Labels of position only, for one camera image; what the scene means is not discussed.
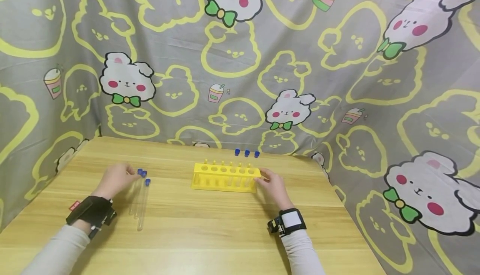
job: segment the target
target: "hand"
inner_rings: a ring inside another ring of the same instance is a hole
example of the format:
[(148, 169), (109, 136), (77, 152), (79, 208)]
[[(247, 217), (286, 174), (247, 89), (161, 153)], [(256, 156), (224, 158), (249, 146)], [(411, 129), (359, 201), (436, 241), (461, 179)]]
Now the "hand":
[(112, 199), (132, 182), (141, 178), (129, 164), (116, 164), (107, 168), (92, 196)]
[(260, 173), (265, 178), (255, 178), (255, 182), (265, 190), (274, 200), (280, 210), (287, 210), (295, 206), (288, 197), (283, 178), (269, 169), (260, 168)]

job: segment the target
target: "black wrist strap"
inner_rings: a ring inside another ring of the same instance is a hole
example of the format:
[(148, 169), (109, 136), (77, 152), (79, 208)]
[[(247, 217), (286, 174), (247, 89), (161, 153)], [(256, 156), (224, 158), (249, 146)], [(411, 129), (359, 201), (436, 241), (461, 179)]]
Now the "black wrist strap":
[(307, 228), (300, 211), (296, 208), (280, 211), (279, 216), (269, 221), (267, 225), (270, 233), (279, 232), (281, 237)]
[(88, 196), (67, 217), (68, 225), (82, 220), (92, 225), (89, 238), (92, 239), (103, 224), (110, 225), (117, 213), (112, 208), (113, 201), (102, 197)]

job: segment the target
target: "gray fabric backdrop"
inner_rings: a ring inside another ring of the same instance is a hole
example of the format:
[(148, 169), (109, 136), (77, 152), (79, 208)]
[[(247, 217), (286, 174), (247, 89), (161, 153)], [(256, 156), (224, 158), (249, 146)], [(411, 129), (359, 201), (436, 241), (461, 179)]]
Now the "gray fabric backdrop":
[(0, 229), (101, 134), (308, 155), (388, 274), (480, 274), (478, 0), (0, 0)]

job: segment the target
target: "forearm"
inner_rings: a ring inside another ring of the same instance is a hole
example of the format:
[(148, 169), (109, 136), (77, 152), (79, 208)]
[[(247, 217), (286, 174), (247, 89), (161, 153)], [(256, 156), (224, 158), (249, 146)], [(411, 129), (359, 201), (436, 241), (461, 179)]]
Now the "forearm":
[(297, 230), (282, 237), (292, 275), (325, 275), (306, 230)]
[(23, 270), (22, 275), (68, 275), (77, 258), (90, 242), (81, 222), (74, 226), (64, 225), (50, 242)]

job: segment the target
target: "table surface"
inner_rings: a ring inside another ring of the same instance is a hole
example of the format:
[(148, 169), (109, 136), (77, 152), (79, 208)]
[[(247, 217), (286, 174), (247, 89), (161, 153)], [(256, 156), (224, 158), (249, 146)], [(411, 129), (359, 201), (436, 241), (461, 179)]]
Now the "table surface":
[[(235, 158), (233, 150), (95, 138), (0, 234), (1, 273), (19, 274), (65, 223), (69, 207), (97, 186), (105, 168), (128, 161), (152, 180), (144, 228), (138, 232), (128, 213), (132, 193), (120, 194), (115, 224), (97, 234), (72, 274), (289, 274), (281, 241), (266, 230), (277, 208), (260, 190), (190, 188), (195, 162)], [(385, 275), (316, 162), (268, 154), (253, 162), (284, 177), (326, 274)]]

